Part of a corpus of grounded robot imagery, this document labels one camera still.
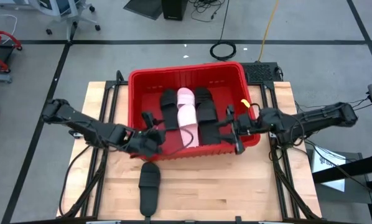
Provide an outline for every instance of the wooden tabletop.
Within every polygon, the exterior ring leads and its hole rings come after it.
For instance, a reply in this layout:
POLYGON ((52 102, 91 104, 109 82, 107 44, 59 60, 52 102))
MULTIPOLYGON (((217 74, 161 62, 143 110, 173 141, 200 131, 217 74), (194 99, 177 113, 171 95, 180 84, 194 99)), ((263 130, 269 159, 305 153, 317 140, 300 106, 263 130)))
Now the wooden tabletop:
MULTIPOLYGON (((105 82, 90 82, 82 112, 99 117, 105 82)), ((279 108, 296 113, 289 82, 275 83, 279 108)), ((262 106, 257 86, 249 86, 254 103, 262 106)), ((113 91, 108 100, 105 121, 108 120, 113 91)), ((128 86, 121 86, 114 123, 128 123, 128 86)), ((83 139, 75 140, 71 160, 85 148, 83 139)), ((248 147, 242 155, 225 154, 196 158, 158 161, 161 171, 159 204, 152 220, 282 220, 272 162, 268 158, 269 139, 262 134, 260 142, 248 147)), ((90 166, 90 149, 74 163, 68 175, 63 211, 66 212, 85 188, 90 166)), ((296 191, 318 216, 319 201, 307 156, 289 149, 289 161, 296 191)), ((130 159, 123 152, 111 152, 106 167, 99 219, 143 220, 139 212, 139 177, 143 161, 130 159)), ((284 188, 288 216, 292 217, 288 191, 284 188)), ((92 214, 95 199, 90 197, 88 214, 92 214)))

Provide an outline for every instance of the black slipper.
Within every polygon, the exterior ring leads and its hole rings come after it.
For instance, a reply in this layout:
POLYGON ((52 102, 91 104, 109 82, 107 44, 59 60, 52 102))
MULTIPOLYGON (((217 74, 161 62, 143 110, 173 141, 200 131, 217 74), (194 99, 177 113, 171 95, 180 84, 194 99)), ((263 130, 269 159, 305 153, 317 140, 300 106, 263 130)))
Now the black slipper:
POLYGON ((179 129, 177 94, 174 90, 166 90, 160 97, 162 119, 166 130, 179 129))
POLYGON ((198 130, 200 132, 200 145, 220 144, 218 115, 212 95, 206 88, 197 88, 195 91, 198 130))
POLYGON ((139 189, 141 192, 141 214, 146 218, 151 217, 157 210, 161 174, 160 169, 152 162, 142 166, 139 189))

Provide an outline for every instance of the slipper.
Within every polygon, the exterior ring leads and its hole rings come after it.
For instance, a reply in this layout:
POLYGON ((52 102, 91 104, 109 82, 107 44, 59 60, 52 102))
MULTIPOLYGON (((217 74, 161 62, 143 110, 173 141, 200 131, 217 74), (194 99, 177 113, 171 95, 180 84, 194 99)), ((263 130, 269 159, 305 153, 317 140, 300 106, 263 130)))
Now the slipper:
POLYGON ((178 107, 177 95, 174 90, 166 90, 160 97, 160 109, 164 126, 166 130, 177 130, 178 125, 178 107))
POLYGON ((194 93, 188 88, 180 88, 177 93, 177 106, 178 109, 183 105, 194 106, 194 93))
POLYGON ((141 192, 141 214, 151 217, 157 210, 161 174, 160 169, 152 162, 142 166, 139 189, 141 192))
POLYGON ((198 146, 198 124, 194 105, 183 105, 178 111, 180 136, 186 148, 198 146))
POLYGON ((219 127, 216 125, 218 115, 212 95, 206 88, 197 88, 195 93, 200 145, 220 144, 219 127))

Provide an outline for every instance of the black box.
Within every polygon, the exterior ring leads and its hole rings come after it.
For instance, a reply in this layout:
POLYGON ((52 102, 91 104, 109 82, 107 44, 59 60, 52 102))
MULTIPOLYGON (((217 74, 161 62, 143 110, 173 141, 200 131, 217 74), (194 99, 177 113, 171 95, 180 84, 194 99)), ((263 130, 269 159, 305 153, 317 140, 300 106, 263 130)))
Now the black box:
POLYGON ((161 0, 164 19, 181 21, 184 18, 188 0, 161 0))

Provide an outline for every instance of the pink slipper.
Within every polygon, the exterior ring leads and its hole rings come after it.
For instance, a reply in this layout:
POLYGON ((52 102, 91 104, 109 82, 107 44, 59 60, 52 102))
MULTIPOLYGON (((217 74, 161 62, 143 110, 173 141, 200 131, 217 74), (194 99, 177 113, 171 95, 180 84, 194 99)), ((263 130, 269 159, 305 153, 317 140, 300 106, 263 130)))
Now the pink slipper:
POLYGON ((177 93, 177 106, 178 109, 183 105, 193 105, 194 106, 194 93, 188 88, 180 88, 177 93))
POLYGON ((198 124, 193 105, 183 105, 178 110, 178 124, 182 142, 186 147, 198 146, 198 124))
POLYGON ((182 142, 186 147, 198 146, 198 124, 194 105, 193 92, 188 88, 180 88, 177 93, 178 124, 182 142))

